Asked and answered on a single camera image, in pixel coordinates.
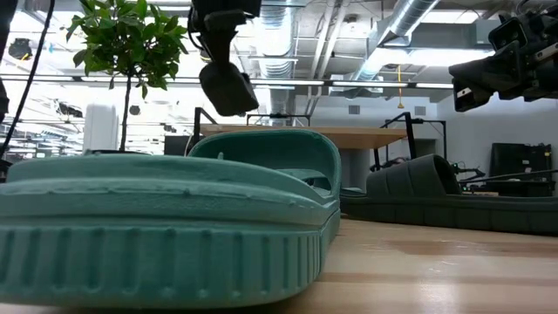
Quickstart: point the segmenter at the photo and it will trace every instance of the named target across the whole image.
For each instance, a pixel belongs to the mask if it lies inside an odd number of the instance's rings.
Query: ceiling duct
[[[260,61],[265,79],[292,79],[294,64],[290,60],[273,59],[292,55],[295,35],[295,12],[289,7],[262,7],[259,19],[258,53],[269,57]],[[271,89],[271,113],[294,113],[295,94],[291,90]],[[284,120],[272,120],[281,125]]]
[[[393,14],[372,27],[368,37],[369,57],[352,76],[354,80],[373,80],[384,65],[394,62],[389,50],[383,47],[405,47],[411,43],[412,32],[439,0],[399,0]],[[363,89],[343,92],[349,99],[361,94]]]

